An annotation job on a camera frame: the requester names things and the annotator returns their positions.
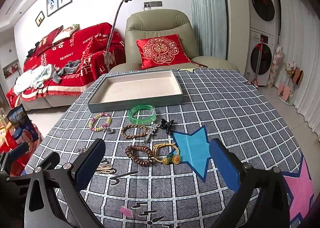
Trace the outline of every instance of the grid pattern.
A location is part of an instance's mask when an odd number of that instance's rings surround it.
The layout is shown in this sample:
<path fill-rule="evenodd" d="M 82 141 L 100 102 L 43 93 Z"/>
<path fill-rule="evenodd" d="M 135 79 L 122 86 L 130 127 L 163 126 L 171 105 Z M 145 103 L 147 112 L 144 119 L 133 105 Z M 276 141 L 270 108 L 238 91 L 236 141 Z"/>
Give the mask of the grid pattern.
<path fill-rule="evenodd" d="M 278 166 L 282 171 L 298 172 L 301 149 L 292 132 L 260 91 L 246 85 L 247 80 L 239 73 L 195 69 L 193 73 L 174 70 L 174 74 L 183 91 L 183 104 L 156 108 L 157 123 L 162 118 L 174 119 L 172 130 L 189 134 L 205 125 L 209 141 L 220 138 L 241 162 L 260 169 Z M 78 156 L 77 148 L 89 147 L 96 138 L 101 138 L 106 144 L 105 158 L 113 164 L 116 173 L 95 174 L 81 195 L 102 224 L 126 228 L 210 227 L 234 193 L 226 186 L 212 159 L 205 183 L 186 164 L 153 163 L 146 168 L 132 163 L 124 150 L 142 142 L 140 138 L 125 140 L 120 135 L 122 126 L 130 124 L 127 111 L 108 112 L 112 116 L 113 134 L 89 130 L 88 121 L 96 114 L 90 112 L 87 103 L 106 76 L 95 81 L 58 120 L 30 159 L 26 172 L 31 173 L 52 151 L 60 154 L 58 167 L 73 162 Z M 100 118 L 97 126 L 104 122 L 105 118 Z M 130 129 L 126 133 L 139 131 Z M 149 146 L 163 142 L 172 143 L 172 137 L 158 129 Z M 162 148 L 159 155 L 166 156 L 169 151 L 168 147 Z M 138 173 L 121 177 L 114 185 L 112 177 L 133 171 Z M 56 192 L 67 219 L 71 220 L 61 191 Z M 258 193 L 255 189 L 239 225 L 248 220 Z M 131 209 L 133 217 L 123 216 L 120 206 Z"/>

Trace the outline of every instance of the yellow star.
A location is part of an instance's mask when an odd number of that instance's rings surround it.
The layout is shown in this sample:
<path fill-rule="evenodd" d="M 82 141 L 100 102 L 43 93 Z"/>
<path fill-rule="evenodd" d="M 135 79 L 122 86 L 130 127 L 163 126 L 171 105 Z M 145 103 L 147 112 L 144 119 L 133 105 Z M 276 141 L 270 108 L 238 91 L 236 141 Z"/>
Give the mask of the yellow star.
<path fill-rule="evenodd" d="M 189 72 L 191 72 L 191 73 L 193 73 L 193 71 L 195 70 L 195 68 L 181 68 L 181 69 L 178 69 L 178 71 L 189 71 Z"/>

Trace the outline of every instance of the dryer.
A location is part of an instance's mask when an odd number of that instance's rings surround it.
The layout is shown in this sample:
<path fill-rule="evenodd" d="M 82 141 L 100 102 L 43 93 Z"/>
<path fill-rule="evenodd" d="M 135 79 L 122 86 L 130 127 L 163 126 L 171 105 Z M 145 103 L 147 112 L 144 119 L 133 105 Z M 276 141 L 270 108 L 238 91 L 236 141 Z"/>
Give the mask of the dryer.
<path fill-rule="evenodd" d="M 248 81 L 252 81 L 257 70 L 257 62 L 259 57 L 259 47 L 256 47 L 263 39 L 263 47 L 261 54 L 261 63 L 258 71 L 258 85 L 265 86 L 268 83 L 268 78 L 272 65 L 273 53 L 275 50 L 275 38 L 270 34 L 250 28 L 249 52 L 247 57 L 247 66 L 245 77 Z"/>
<path fill-rule="evenodd" d="M 274 0 L 249 0 L 250 27 L 276 36 Z"/>

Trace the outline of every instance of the box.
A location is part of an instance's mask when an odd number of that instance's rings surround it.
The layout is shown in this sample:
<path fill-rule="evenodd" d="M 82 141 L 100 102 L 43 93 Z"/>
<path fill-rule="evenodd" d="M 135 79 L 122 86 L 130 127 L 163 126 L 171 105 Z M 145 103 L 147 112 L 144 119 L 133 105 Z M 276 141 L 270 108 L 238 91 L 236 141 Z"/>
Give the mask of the box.
<path fill-rule="evenodd" d="M 182 104 L 182 90 L 171 70 L 108 76 L 88 102 L 92 113 Z"/>

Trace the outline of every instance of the green bracelet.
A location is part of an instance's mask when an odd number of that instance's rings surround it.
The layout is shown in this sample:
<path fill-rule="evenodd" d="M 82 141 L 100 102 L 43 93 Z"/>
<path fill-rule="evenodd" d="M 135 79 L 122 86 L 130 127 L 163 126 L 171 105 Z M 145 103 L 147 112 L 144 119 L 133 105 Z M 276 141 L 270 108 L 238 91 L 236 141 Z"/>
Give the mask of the green bracelet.
<path fill-rule="evenodd" d="M 146 119 L 136 119 L 132 117 L 133 114 L 141 110 L 151 111 L 151 117 Z M 156 120 L 156 109 L 153 106 L 148 106 L 148 105 L 140 105 L 140 106 L 133 107 L 129 111 L 129 120 L 136 125 L 149 125 L 150 123 Z"/>

